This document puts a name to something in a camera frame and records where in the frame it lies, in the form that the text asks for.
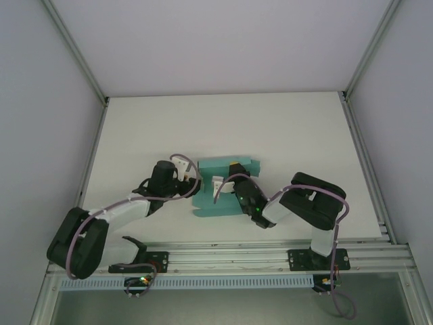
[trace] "purple cable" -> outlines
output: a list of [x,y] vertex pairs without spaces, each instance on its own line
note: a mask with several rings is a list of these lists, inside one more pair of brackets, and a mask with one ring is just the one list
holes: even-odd
[[260,192],[262,192],[262,195],[263,195],[265,198],[267,198],[267,196],[266,196],[265,193],[262,191],[262,189],[260,188],[260,186],[258,186],[258,184],[257,184],[257,183],[256,183],[256,182],[255,182],[255,181],[254,181],[250,176],[245,175],[245,174],[238,173],[238,174],[233,174],[233,175],[229,176],[228,178],[224,179],[224,181],[221,183],[221,186],[220,186],[219,189],[216,191],[216,195],[215,195],[215,197],[214,197],[214,204],[217,203],[218,195],[220,194],[221,189],[223,188],[223,186],[224,186],[226,183],[228,183],[230,179],[233,179],[233,178],[235,178],[235,177],[239,177],[239,176],[240,176],[240,177],[245,177],[245,178],[251,179],[251,181],[252,181],[252,183],[254,184],[254,186],[256,186],[256,188],[258,188],[258,189],[260,190]]
[[[146,289],[144,289],[140,294],[139,297],[144,296],[150,289],[150,287],[152,286],[152,284],[155,282],[156,279],[156,275],[158,274],[158,272],[156,271],[156,267],[153,264],[150,263],[139,263],[139,264],[116,264],[116,266],[118,267],[143,267],[143,266],[147,266],[147,267],[151,267],[154,271],[155,276],[150,280],[149,285],[147,286]],[[131,287],[131,285],[133,285],[134,283],[138,283],[140,282],[140,280],[134,280],[128,283],[127,286],[127,295],[129,295],[129,289]]]
[[[275,200],[281,193],[287,192],[288,190],[294,190],[296,188],[302,189],[302,190],[312,190],[312,191],[316,191],[316,192],[320,192],[320,193],[326,194],[328,196],[331,196],[332,198],[335,198],[336,200],[339,200],[344,205],[344,208],[345,208],[344,213],[341,215],[341,217],[339,217],[336,220],[336,226],[335,226],[335,230],[334,230],[334,244],[333,244],[333,247],[332,247],[332,255],[331,255],[331,277],[330,277],[331,278],[331,296],[332,296],[332,301],[334,302],[334,305],[335,305],[338,313],[343,318],[346,318],[347,320],[353,320],[357,316],[357,306],[356,306],[354,300],[349,295],[347,295],[346,293],[334,290],[334,268],[335,268],[335,263],[336,263],[336,249],[337,249],[337,243],[338,243],[338,241],[337,241],[338,230],[340,228],[340,222],[349,213],[349,204],[341,196],[338,196],[337,194],[334,194],[334,193],[332,193],[332,192],[330,192],[328,190],[324,190],[323,188],[318,188],[316,186],[300,185],[300,184],[294,184],[294,185],[286,186],[281,191],[278,191],[274,196],[272,196],[272,198],[269,200],[269,202]],[[344,313],[340,309],[340,306],[338,305],[338,302],[337,302],[337,297],[336,297],[337,295],[345,297],[345,298],[347,298],[349,300],[350,304],[353,307],[353,314],[352,315],[348,316],[347,313]]]
[[70,242],[69,249],[68,249],[68,254],[66,255],[66,265],[65,265],[66,267],[65,267],[65,269],[66,269],[66,274],[68,275],[68,277],[71,280],[76,280],[77,279],[77,277],[74,276],[72,274],[72,272],[70,271],[70,260],[72,258],[72,252],[74,251],[74,247],[75,247],[76,241],[78,240],[78,237],[80,236],[80,233],[82,232],[82,230],[85,228],[85,226],[93,218],[95,218],[98,215],[101,215],[103,213],[106,213],[107,211],[112,210],[112,209],[114,209],[116,207],[119,207],[120,205],[124,205],[124,204],[130,203],[130,202],[133,202],[133,201],[144,201],[144,200],[175,201],[175,200],[180,200],[181,198],[185,198],[185,197],[189,196],[191,193],[193,193],[196,190],[198,182],[199,182],[199,178],[200,178],[200,172],[198,171],[198,168],[197,168],[196,164],[194,164],[194,162],[191,159],[189,159],[188,157],[186,157],[186,156],[184,156],[182,154],[172,154],[170,156],[170,159],[172,157],[174,157],[174,156],[181,157],[181,158],[185,159],[186,161],[188,161],[190,163],[190,165],[196,171],[196,182],[194,183],[194,186],[192,187],[192,189],[188,193],[186,193],[184,195],[181,195],[181,196],[178,196],[178,197],[175,197],[175,198],[156,198],[156,197],[151,197],[151,196],[149,196],[149,197],[138,196],[138,197],[134,197],[134,198],[127,198],[127,199],[121,200],[119,202],[113,203],[113,204],[109,205],[108,207],[105,207],[105,208],[103,208],[103,209],[101,209],[99,211],[96,211],[95,213],[93,213],[90,216],[88,216],[83,221],[83,223],[80,224],[80,226],[78,227],[78,229],[76,230],[76,232],[74,234],[74,237],[72,237],[72,240]]

